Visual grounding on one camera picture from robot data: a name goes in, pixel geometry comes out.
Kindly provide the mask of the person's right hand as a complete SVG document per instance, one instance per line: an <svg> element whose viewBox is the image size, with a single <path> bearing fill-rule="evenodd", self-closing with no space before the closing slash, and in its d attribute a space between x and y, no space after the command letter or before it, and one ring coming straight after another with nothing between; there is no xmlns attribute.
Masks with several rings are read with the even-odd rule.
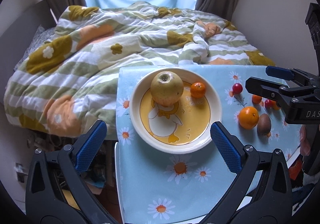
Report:
<svg viewBox="0 0 320 224"><path fill-rule="evenodd" d="M306 134L306 126L302 125L299 130L300 154L302 156L309 156L311 151L311 146L306 138Z"/></svg>

